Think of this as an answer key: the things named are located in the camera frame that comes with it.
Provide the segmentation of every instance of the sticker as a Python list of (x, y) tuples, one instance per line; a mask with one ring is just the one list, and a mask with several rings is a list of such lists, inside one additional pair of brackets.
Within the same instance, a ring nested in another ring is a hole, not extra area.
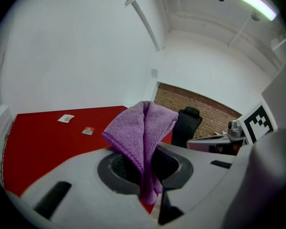
[(73, 115), (70, 114), (64, 114), (58, 121), (64, 122), (64, 123), (69, 123), (69, 121), (73, 118)]
[(263, 106), (260, 106), (255, 110), (246, 120), (244, 120), (244, 123), (253, 143), (266, 133), (273, 132), (273, 127)]
[(93, 132), (94, 132), (94, 128), (92, 127), (85, 127), (85, 129), (82, 131), (82, 133), (86, 135), (92, 135)]

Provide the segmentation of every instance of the red tabletop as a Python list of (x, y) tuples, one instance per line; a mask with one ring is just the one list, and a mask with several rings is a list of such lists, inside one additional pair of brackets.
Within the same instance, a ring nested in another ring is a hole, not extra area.
[[(21, 196), (29, 185), (67, 159), (110, 147), (101, 134), (126, 109), (115, 106), (18, 114), (4, 151), (4, 187)], [(69, 123), (57, 121), (63, 115), (74, 118)], [(93, 134), (82, 134), (85, 127), (94, 127)], [(171, 139), (170, 133), (163, 141), (170, 144)]]

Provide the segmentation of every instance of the white ceiling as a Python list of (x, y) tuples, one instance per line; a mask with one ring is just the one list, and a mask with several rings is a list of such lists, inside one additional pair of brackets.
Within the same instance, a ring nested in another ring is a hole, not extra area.
[[(275, 6), (267, 2), (276, 12)], [(254, 8), (242, 0), (164, 0), (172, 30), (188, 31), (212, 37), (228, 44), (241, 29)], [(237, 48), (272, 78), (284, 64), (272, 51), (271, 41), (285, 38), (286, 29), (277, 16), (274, 21), (263, 14), (260, 21), (250, 19), (233, 47)]]

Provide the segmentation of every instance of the brick wall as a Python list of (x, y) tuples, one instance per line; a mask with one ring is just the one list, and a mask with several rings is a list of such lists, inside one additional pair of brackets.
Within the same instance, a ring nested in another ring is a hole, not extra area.
[(240, 113), (210, 98), (163, 83), (158, 87), (154, 102), (176, 112), (187, 106), (198, 109), (203, 120), (194, 138), (215, 135), (214, 132), (227, 132), (229, 121), (241, 116)]

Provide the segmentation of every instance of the white wall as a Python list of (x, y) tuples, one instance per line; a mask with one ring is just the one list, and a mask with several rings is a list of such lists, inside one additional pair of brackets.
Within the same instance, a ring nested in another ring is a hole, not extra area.
[(279, 129), (286, 128), (286, 65), (263, 91), (262, 96)]
[(143, 100), (156, 49), (125, 2), (18, 0), (1, 102), (15, 115)]
[[(214, 38), (230, 43), (251, 15), (253, 7), (242, 0), (167, 0), (170, 28)], [(276, 10), (270, 0), (267, 3)], [(270, 21), (263, 14), (260, 21), (250, 19), (233, 48), (260, 66), (272, 79), (285, 61), (281, 61), (270, 46), (271, 41), (286, 32), (280, 18)]]
[(172, 31), (158, 81), (214, 99), (243, 114), (262, 100), (271, 79), (249, 58), (202, 35)]
[[(153, 57), (153, 62), (151, 63), (152, 68), (150, 70), (155, 69), (159, 71), (159, 69), (161, 69), (163, 65), (163, 60), (164, 60), (164, 50), (161, 50), (156, 54), (156, 57)], [(145, 99), (154, 101), (154, 98), (156, 97), (157, 94), (158, 85), (159, 83), (157, 77), (149, 79), (145, 92)]]

